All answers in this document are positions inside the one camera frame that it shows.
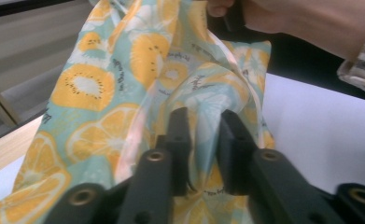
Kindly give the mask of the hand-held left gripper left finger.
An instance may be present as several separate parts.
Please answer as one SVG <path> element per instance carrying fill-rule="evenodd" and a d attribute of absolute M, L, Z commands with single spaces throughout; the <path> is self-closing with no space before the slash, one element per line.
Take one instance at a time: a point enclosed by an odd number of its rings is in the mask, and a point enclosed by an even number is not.
<path fill-rule="evenodd" d="M 172 184 L 175 196 L 185 196 L 189 188 L 189 157 L 191 151 L 188 109 L 180 107 L 169 117 L 166 134 L 159 135 L 159 146 L 171 153 Z"/>

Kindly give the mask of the fruit print cloth tote bag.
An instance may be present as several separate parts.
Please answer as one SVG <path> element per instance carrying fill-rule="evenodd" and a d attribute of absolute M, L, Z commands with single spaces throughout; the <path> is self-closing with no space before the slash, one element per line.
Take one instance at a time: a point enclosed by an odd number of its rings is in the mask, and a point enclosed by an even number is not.
<path fill-rule="evenodd" d="M 0 224 L 42 224 L 73 186 L 112 187 L 189 111 L 191 188 L 175 224 L 253 224 L 244 196 L 224 190 L 215 162 L 220 115 L 239 115 L 259 147 L 273 138 L 262 116 L 269 42 L 221 40 L 197 0 L 95 0 L 50 96 Z"/>

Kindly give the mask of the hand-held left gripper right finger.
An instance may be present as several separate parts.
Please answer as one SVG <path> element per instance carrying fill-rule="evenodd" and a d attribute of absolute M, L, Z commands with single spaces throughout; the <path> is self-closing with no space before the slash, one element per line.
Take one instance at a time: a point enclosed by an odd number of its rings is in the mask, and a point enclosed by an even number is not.
<path fill-rule="evenodd" d="M 249 194 L 249 164 L 257 149 L 253 137 L 239 116 L 225 110 L 219 123 L 217 159 L 224 189 L 228 194 Z"/>

